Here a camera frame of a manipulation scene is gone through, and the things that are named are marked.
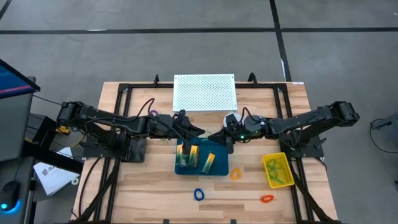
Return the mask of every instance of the computer mouse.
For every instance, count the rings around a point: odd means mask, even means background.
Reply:
[[[20,183],[18,181],[10,181],[4,185],[0,192],[0,207],[3,211],[10,211],[17,205],[19,197],[19,187]]]

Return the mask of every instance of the blue rubber ring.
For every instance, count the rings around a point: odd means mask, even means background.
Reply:
[[[201,193],[201,198],[198,198],[198,196],[197,196],[198,192]],[[205,199],[205,193],[203,192],[202,189],[195,189],[195,191],[193,192],[193,196],[195,197],[195,200],[197,200],[197,201],[201,201],[201,200]]]

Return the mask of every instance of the blue tray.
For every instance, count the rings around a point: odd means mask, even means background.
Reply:
[[[207,140],[207,138],[195,138],[192,139],[191,144],[196,144],[199,146],[198,163],[196,168],[193,167],[181,167],[175,166],[175,173],[179,175],[228,175],[228,153],[226,146],[218,144],[216,142]],[[177,145],[182,144],[181,139],[177,140]],[[205,166],[207,157],[209,153],[215,155],[213,164],[211,165],[208,174],[201,172]]]

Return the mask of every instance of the orange rubber ring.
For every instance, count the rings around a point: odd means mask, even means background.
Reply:
[[[235,169],[233,169],[233,170],[231,171],[231,179],[233,179],[233,180],[239,180],[241,177],[242,177],[242,172],[241,172],[240,169],[235,168]]]
[[[273,195],[265,195],[265,196],[261,197],[260,201],[262,203],[268,203],[268,202],[272,201],[273,199],[274,199]]]

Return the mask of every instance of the computer monitor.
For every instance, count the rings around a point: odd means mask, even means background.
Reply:
[[[0,59],[0,99],[40,91],[40,87]]]

